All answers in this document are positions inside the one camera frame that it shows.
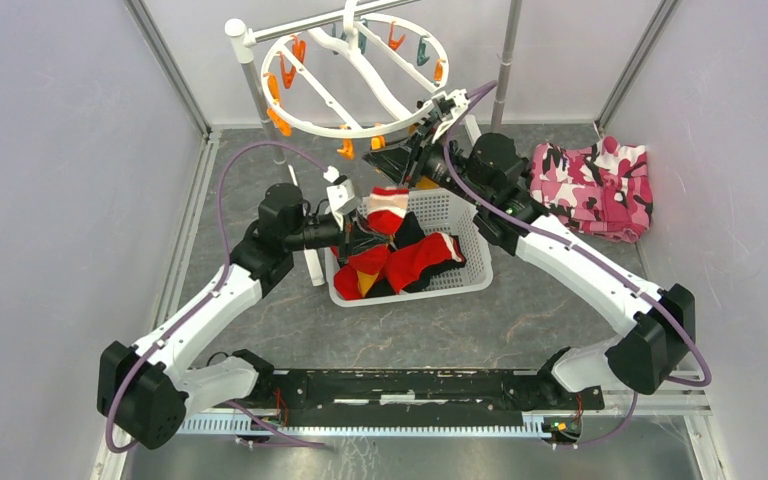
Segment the mustard yellow striped sock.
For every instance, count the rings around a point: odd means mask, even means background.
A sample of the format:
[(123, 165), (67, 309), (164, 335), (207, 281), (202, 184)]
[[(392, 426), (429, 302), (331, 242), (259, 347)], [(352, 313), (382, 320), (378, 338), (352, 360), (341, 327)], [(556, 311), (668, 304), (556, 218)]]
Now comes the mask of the mustard yellow striped sock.
[(421, 177), (415, 185), (417, 190), (432, 190), (438, 189), (439, 185), (427, 177)]

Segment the black ankle sock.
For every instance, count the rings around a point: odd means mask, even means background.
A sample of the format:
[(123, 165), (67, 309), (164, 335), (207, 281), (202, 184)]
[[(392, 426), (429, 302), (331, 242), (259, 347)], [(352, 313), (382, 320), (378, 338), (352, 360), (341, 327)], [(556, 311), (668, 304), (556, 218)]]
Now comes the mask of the black ankle sock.
[(397, 251), (421, 242), (426, 237), (414, 212), (407, 212), (390, 242), (390, 250)]

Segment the red snowflake christmas sock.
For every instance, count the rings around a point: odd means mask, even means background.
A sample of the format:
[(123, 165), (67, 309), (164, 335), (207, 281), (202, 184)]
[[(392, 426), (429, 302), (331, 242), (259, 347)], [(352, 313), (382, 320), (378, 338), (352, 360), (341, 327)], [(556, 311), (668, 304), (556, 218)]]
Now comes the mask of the red snowflake christmas sock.
[(436, 275), (463, 268), (466, 257), (456, 236), (434, 232), (390, 254), (384, 277), (395, 293), (417, 293)]

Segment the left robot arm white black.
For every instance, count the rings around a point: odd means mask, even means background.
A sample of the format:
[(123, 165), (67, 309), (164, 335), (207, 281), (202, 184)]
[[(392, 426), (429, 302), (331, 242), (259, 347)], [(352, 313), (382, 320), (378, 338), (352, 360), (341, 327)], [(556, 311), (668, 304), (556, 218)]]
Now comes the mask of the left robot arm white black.
[(269, 187), (243, 238), (226, 249), (215, 276), (181, 310), (126, 345), (100, 355), (97, 409), (105, 417), (109, 451), (157, 449), (192, 415), (227, 401), (266, 405), (273, 379), (243, 357), (195, 369), (195, 358), (232, 320), (256, 305), (293, 269), (297, 251), (335, 247), (348, 253), (359, 232), (359, 200), (341, 176), (326, 189), (328, 213), (309, 212), (292, 183)]

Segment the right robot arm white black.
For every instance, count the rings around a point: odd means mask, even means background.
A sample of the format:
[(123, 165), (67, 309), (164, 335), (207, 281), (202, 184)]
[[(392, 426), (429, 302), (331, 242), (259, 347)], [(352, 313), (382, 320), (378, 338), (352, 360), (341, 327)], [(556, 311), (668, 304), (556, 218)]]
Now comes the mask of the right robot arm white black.
[(456, 141), (416, 133), (364, 154), (366, 163), (400, 186), (427, 178), (476, 206), (473, 222), (491, 245), (531, 264), (576, 293), (612, 327), (612, 339), (570, 347), (547, 364), (537, 382), (540, 400), (562, 408), (579, 391), (604, 382), (654, 394), (695, 352), (695, 297), (641, 279), (579, 239), (521, 184), (526, 162), (513, 139), (481, 135), (465, 154)]

